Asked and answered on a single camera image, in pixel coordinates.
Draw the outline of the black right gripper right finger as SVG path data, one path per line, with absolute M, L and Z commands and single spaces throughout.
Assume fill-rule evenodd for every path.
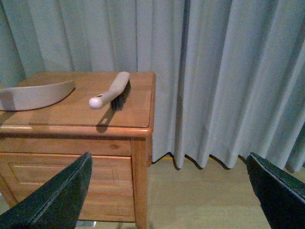
M 261 156 L 251 153 L 247 172 L 272 229 L 305 227 L 305 184 Z

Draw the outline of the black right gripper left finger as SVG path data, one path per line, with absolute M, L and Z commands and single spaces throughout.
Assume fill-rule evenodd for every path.
M 84 153 L 23 201 L 0 216 L 2 229 L 74 229 L 92 175 L 92 155 Z

